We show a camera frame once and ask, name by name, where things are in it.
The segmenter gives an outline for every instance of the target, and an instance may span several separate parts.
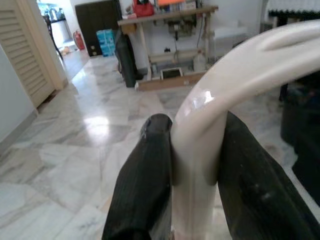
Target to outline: red bag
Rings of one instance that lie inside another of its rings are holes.
[[[154,6],[149,1],[146,4],[138,4],[138,0],[133,0],[132,7],[137,18],[155,14]]]

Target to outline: white curved bar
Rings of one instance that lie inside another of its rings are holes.
[[[320,21],[275,28],[219,60],[192,89],[171,129],[176,240],[212,239],[215,184],[227,111],[320,70]]]

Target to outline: blue container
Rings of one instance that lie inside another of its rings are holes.
[[[104,57],[114,56],[115,55],[115,36],[114,32],[111,29],[100,30],[96,32],[102,55]]]

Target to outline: fire extinguisher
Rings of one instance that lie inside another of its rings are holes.
[[[84,41],[82,40],[81,33],[78,30],[73,33],[73,40],[78,49],[85,49]]]

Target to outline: louvered door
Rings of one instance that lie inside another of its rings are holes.
[[[38,107],[55,89],[15,0],[1,0],[0,44]]]

